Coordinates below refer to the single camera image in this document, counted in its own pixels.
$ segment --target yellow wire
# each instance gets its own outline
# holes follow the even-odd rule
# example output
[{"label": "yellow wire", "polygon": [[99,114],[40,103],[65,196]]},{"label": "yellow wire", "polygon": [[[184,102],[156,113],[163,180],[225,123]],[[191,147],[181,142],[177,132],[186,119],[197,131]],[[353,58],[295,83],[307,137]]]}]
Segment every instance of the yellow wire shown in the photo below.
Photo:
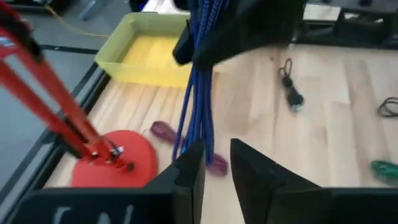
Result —
[{"label": "yellow wire", "polygon": [[45,5],[45,8],[51,12],[51,14],[62,24],[64,25],[68,30],[76,33],[76,34],[81,34],[81,35],[88,35],[88,36],[92,36],[92,37],[105,37],[105,38],[109,38],[108,35],[103,35],[103,34],[93,34],[91,32],[86,32],[83,31],[79,28],[76,28],[72,25],[70,25],[69,23],[65,22],[62,17],[60,15],[57,14],[57,12],[54,11],[54,9],[51,8],[51,6],[49,6],[48,4]]}]

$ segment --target black plastic part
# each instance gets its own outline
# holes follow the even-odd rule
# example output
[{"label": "black plastic part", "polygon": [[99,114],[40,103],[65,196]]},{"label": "black plastic part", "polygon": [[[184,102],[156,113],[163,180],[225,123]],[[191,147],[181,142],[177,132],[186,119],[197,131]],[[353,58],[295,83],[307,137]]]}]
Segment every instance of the black plastic part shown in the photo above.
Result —
[{"label": "black plastic part", "polygon": [[362,7],[368,7],[372,4],[372,0],[359,0],[358,5]]},{"label": "black plastic part", "polygon": [[142,189],[44,189],[22,204],[12,223],[199,224],[205,184],[204,144],[187,152]]},{"label": "black plastic part", "polygon": [[234,0],[193,54],[201,68],[269,44],[288,44],[304,12],[304,0]]},{"label": "black plastic part", "polygon": [[180,65],[185,65],[192,61],[193,55],[193,36],[187,26],[181,33],[181,36],[173,49],[175,61]]},{"label": "black plastic part", "polygon": [[133,171],[135,168],[135,164],[133,162],[130,162],[129,164],[127,164],[127,171]]},{"label": "black plastic part", "polygon": [[297,44],[398,49],[398,14],[342,9],[337,21],[302,21]]},{"label": "black plastic part", "polygon": [[246,224],[398,223],[398,189],[321,188],[238,139],[231,168]]},{"label": "black plastic part", "polygon": [[175,7],[181,10],[189,11],[190,7],[187,0],[173,0]]}]

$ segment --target wooden table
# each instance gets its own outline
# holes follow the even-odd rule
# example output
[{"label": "wooden table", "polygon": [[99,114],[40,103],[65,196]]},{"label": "wooden table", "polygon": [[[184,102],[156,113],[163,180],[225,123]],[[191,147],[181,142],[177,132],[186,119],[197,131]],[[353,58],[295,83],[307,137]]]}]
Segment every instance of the wooden table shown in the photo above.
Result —
[{"label": "wooden table", "polygon": [[[277,76],[287,57],[305,97],[299,113],[288,109]],[[318,185],[384,187],[373,179],[369,163],[398,162],[398,119],[376,114],[385,98],[398,96],[397,62],[392,51],[306,45],[261,48],[232,58],[217,66],[214,78],[215,151],[229,158],[230,139],[240,138]],[[142,133],[157,150],[161,172],[170,164],[172,147],[148,129],[155,120],[176,129],[184,93],[111,81],[89,117],[100,133]],[[68,186],[74,164],[65,155],[47,187]],[[203,200],[202,223],[244,223],[231,173],[207,175]]]}]

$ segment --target blue cable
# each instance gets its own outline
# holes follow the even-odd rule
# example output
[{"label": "blue cable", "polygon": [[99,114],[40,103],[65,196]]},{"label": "blue cable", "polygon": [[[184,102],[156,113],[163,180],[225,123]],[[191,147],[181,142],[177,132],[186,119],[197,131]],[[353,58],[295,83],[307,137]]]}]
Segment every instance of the blue cable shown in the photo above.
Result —
[{"label": "blue cable", "polygon": [[[203,0],[200,18],[198,17],[197,2],[193,0],[191,6],[190,33],[193,36],[194,50],[198,49],[203,37],[215,26],[221,8],[228,7],[229,0],[214,0],[210,9],[210,0]],[[177,130],[177,139],[173,149],[173,160],[177,158],[180,145],[182,128],[187,114],[188,101],[193,88],[193,108],[187,135],[182,145],[180,154],[184,153],[195,141],[203,139],[205,142],[206,164],[213,162],[214,154],[214,128],[211,113],[211,81],[213,69],[201,70],[193,64],[190,78],[185,92],[180,123]]]}]

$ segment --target yellow bin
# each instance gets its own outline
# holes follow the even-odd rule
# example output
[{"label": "yellow bin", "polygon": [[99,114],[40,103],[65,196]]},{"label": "yellow bin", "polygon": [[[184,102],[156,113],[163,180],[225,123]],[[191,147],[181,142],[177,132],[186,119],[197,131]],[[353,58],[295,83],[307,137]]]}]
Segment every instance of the yellow bin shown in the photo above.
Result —
[{"label": "yellow bin", "polygon": [[127,14],[95,61],[117,81],[185,88],[192,65],[179,66],[172,50],[188,18],[148,12]]}]

